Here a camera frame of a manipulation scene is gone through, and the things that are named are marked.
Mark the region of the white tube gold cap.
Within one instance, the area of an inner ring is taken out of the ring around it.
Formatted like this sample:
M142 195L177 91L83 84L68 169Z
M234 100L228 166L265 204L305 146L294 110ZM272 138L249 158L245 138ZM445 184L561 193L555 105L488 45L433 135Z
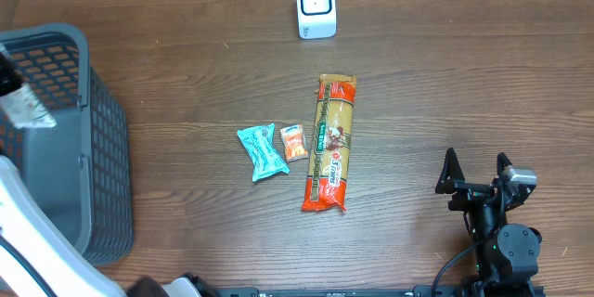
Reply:
M57 121L28 84L1 97L1 109L17 129L52 128Z

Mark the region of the orange spaghetti packet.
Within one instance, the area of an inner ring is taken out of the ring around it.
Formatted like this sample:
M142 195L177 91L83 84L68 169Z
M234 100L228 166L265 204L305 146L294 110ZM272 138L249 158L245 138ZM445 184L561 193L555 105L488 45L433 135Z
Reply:
M345 208L355 94L354 76L319 76L314 136L302 205L306 212Z

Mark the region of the small orange snack packet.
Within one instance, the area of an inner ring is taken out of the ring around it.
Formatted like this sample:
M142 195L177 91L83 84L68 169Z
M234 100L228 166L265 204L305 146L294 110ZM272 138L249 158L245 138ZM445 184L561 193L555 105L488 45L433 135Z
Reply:
M309 156L306 149L304 130L301 124L282 128L280 130L280 136L287 161L296 161Z

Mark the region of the teal plastic packet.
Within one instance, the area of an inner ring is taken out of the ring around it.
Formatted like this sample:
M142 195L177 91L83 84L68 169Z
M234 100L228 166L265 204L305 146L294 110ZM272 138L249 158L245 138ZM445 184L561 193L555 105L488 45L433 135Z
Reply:
M237 131L253 164L252 182L256 183L278 173L288 174L290 168L273 146L275 125L256 125Z

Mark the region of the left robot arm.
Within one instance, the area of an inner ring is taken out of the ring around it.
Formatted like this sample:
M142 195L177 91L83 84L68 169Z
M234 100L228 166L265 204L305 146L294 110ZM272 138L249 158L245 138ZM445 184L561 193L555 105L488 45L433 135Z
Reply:
M41 211L5 153L1 154L1 278L19 296L218 295L203 279L190 274L163 285L142 277L124 290L72 247Z

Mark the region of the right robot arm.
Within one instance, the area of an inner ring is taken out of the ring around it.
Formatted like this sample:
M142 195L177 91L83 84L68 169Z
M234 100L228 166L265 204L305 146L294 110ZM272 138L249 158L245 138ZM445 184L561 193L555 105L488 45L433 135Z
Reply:
M448 209L463 213L472 244L440 269L431 285L432 296L544 294L531 281L538 272L542 236L535 228L507 220L507 212L523 205L536 185L536 172L513 165L503 152L497 155L497 174L491 183L469 183L456 151L453 148L446 151L435 192L451 196ZM462 279L457 287L441 288L439 282L446 270L471 253L476 260L476 274Z

